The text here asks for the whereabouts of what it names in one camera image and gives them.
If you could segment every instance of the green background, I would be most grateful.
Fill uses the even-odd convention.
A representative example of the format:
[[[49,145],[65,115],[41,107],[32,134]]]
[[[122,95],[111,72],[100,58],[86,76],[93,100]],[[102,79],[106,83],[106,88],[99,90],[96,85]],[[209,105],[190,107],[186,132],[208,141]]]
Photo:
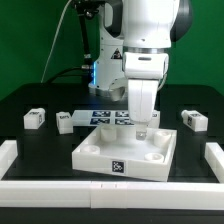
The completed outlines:
[[[0,0],[0,99],[26,83],[40,82],[67,0]],[[223,0],[192,0],[190,31],[170,52],[167,83],[202,84],[224,95]],[[97,20],[88,22],[93,58],[98,56]],[[77,14],[68,9],[45,80],[83,62]]]

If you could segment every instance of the black table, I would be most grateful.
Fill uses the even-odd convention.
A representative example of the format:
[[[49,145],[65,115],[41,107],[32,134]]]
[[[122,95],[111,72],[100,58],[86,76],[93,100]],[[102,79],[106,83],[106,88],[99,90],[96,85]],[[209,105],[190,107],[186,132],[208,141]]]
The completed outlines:
[[[23,116],[32,108],[44,108],[46,121],[38,130],[24,130]],[[161,111],[160,128],[176,129],[177,145],[169,182],[216,183],[215,175],[204,159],[205,143],[224,146],[224,97],[208,86],[166,85],[156,102]],[[0,144],[16,139],[18,158],[4,180],[91,180],[139,181],[74,172],[71,152],[88,136],[93,127],[74,127],[73,134],[59,135],[56,113],[74,110],[127,110],[127,100],[112,102],[93,96],[83,85],[24,85],[0,102]],[[182,122],[183,110],[197,110],[209,118],[207,132],[195,133]],[[222,211],[116,210],[0,208],[2,223],[223,223]]]

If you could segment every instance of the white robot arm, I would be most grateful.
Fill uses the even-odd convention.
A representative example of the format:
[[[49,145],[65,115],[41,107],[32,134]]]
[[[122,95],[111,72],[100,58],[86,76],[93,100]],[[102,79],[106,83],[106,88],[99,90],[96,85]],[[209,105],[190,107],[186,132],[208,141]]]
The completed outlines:
[[[109,88],[112,99],[118,100],[124,93],[121,88],[124,79],[115,85],[113,80],[124,74],[128,82],[129,117],[136,125],[136,138],[144,140],[160,80],[168,70],[169,56],[165,49],[171,47],[171,41],[180,39],[192,23],[190,0],[74,0],[74,4],[78,9],[81,5],[81,12],[86,13],[87,18],[92,17],[98,6],[102,12],[102,54],[95,63],[98,74],[90,83],[90,90]],[[107,17],[102,10],[102,7],[106,9],[105,4],[112,7],[112,23],[107,28],[103,22],[103,17]],[[111,57],[116,49],[124,52],[123,62]]]
[[[128,79],[129,117],[136,125],[136,138],[144,140],[159,81],[168,70],[169,56],[164,49],[171,47],[180,0],[124,0],[123,4],[123,69]]]

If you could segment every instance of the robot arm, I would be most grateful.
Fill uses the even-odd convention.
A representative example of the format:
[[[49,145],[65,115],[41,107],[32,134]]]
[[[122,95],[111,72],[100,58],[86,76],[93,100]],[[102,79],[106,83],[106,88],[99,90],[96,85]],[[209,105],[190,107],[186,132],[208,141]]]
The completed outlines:
[[[169,56],[164,49],[171,47],[172,27],[178,13],[182,18],[180,10],[186,7],[190,8],[187,0],[124,0],[123,69],[128,79],[129,117],[136,125],[139,140],[146,137],[159,81],[168,70]],[[178,38],[190,26],[188,16],[184,21],[188,21],[188,25],[182,28]]]

